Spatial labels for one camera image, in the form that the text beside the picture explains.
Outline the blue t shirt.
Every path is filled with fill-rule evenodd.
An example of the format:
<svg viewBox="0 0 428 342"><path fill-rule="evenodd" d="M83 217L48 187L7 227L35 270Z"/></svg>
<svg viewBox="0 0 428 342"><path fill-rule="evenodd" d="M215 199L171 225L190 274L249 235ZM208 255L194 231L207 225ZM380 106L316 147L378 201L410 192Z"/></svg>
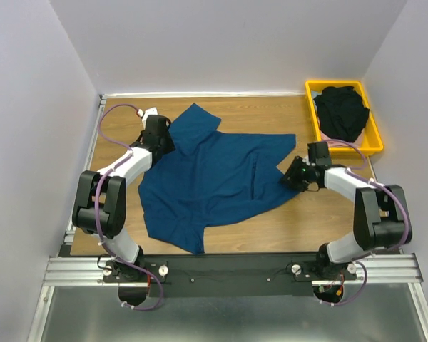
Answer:
<svg viewBox="0 0 428 342"><path fill-rule="evenodd" d="M192 104L170 126L175 150L138 186L148 236L202 254L204 230L242 222L297 196L277 166L294 134L223 133L221 119Z"/></svg>

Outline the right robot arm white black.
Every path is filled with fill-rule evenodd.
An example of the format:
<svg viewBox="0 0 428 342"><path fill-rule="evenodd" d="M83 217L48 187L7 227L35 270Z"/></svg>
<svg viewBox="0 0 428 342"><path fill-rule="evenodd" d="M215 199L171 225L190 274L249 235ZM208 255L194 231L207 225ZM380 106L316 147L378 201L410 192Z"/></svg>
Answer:
<svg viewBox="0 0 428 342"><path fill-rule="evenodd" d="M352 231L320 246L311 263L312 271L322 279L332 278L372 252L399 249L412 240L402 187L383 185L354 173L351 167L336 165L326 140L309 143L307 157L295 157L280 184L297 192L306 192L311 184L316 184L354 205Z"/></svg>

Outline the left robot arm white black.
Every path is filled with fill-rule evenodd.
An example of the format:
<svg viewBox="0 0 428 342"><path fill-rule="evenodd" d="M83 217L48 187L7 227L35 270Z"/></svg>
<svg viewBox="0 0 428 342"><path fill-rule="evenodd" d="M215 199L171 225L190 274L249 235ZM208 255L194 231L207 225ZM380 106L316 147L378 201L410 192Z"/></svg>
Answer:
<svg viewBox="0 0 428 342"><path fill-rule="evenodd" d="M142 123L137 141L126 147L122 157L96 172L81 173L72 212L73 225L97 237L99 245L120 264L119 272L128 281L151 274L143 268L142 248L125 229L127 187L175 150L169 118L144 113Z"/></svg>

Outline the black t shirt in bin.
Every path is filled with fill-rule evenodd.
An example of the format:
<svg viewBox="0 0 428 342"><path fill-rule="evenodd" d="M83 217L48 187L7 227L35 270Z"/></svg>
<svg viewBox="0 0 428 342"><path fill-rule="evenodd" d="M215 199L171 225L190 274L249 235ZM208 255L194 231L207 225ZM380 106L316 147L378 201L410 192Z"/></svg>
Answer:
<svg viewBox="0 0 428 342"><path fill-rule="evenodd" d="M319 128L331 138L353 142L365 129L370 109L352 86L326 87L314 102Z"/></svg>

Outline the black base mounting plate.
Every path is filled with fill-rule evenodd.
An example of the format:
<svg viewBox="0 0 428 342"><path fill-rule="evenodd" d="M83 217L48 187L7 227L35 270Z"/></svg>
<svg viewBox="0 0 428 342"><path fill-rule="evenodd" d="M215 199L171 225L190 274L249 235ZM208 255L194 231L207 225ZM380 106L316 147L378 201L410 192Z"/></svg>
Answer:
<svg viewBox="0 0 428 342"><path fill-rule="evenodd" d="M131 305L147 298L316 296L338 303L344 283L357 278L350 262L333 264L319 252L148 255L143 270L114 260L101 267Z"/></svg>

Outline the aluminium frame rail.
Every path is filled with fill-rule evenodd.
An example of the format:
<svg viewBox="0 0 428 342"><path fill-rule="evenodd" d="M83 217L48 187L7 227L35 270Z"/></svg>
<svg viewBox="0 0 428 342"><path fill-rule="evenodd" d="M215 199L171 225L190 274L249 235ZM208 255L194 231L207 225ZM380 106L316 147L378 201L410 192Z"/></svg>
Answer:
<svg viewBox="0 0 428 342"><path fill-rule="evenodd" d="M69 229L49 260L30 341L428 341L428 305L413 254L365 259L367 272L347 283L356 300L330 308L290 294L283 267L347 231L352 210L338 195L299 197L244 222L207 230L198 261L242 260L261 266L232 296L210 293L224 276L183 275L185 297L155 311L119 304L120 285L103 280L98 247Z"/></svg>

